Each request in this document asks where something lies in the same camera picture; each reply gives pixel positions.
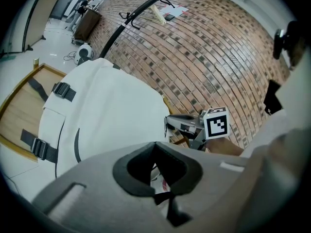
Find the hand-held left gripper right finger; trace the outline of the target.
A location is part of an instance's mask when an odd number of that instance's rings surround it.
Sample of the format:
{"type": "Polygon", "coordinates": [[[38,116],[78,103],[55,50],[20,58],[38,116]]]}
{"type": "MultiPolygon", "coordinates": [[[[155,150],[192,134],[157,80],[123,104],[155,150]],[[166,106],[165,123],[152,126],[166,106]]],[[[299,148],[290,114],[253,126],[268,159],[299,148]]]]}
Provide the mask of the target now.
{"type": "Polygon", "coordinates": [[[230,232],[260,177],[266,147],[250,158],[156,142],[154,159],[170,187],[170,232],[230,232]]]}

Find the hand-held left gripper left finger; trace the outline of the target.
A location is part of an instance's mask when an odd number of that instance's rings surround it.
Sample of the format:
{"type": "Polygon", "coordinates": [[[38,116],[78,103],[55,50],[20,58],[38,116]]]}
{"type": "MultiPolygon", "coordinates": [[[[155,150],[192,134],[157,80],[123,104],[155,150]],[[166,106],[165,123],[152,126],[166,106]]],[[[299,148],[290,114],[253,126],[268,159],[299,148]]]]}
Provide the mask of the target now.
{"type": "Polygon", "coordinates": [[[168,233],[170,223],[154,199],[128,194],[113,177],[113,166],[120,158],[132,158],[153,146],[154,143],[143,143],[81,161],[46,186],[32,204],[65,230],[168,233]]]}

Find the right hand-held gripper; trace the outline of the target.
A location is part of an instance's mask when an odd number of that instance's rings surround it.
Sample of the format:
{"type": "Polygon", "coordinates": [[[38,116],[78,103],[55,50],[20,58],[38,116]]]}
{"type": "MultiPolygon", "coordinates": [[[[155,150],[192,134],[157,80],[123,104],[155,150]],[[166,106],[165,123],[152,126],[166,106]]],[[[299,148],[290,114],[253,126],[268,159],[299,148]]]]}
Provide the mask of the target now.
{"type": "Polygon", "coordinates": [[[174,114],[166,122],[181,132],[194,133],[189,136],[191,149],[203,151],[207,141],[229,136],[229,110],[227,107],[210,108],[198,116],[174,114]]]}

